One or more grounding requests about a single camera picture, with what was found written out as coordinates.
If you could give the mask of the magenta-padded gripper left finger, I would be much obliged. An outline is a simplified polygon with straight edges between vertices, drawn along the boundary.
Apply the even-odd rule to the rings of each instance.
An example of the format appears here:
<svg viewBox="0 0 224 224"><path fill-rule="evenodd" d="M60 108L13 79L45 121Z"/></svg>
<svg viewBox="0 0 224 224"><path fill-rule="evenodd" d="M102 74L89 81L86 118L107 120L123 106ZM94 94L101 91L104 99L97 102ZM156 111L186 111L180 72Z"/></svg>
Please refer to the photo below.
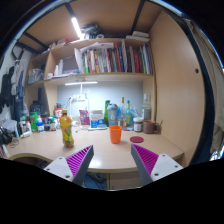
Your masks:
<svg viewBox="0 0 224 224"><path fill-rule="evenodd" d="M45 168L45 171L81 186L93 155L94 149L90 145L67 158L58 157Z"/></svg>

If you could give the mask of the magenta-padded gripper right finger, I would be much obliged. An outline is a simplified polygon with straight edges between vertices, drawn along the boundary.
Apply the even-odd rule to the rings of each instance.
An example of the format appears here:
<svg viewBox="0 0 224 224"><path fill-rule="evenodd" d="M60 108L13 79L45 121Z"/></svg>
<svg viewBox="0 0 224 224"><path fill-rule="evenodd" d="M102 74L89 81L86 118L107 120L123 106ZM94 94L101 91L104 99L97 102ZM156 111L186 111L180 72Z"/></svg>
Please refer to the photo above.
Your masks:
<svg viewBox="0 0 224 224"><path fill-rule="evenodd" d="M157 155L136 144L131 145L131 155L143 185L148 185L182 169L182 166L167 154Z"/></svg>

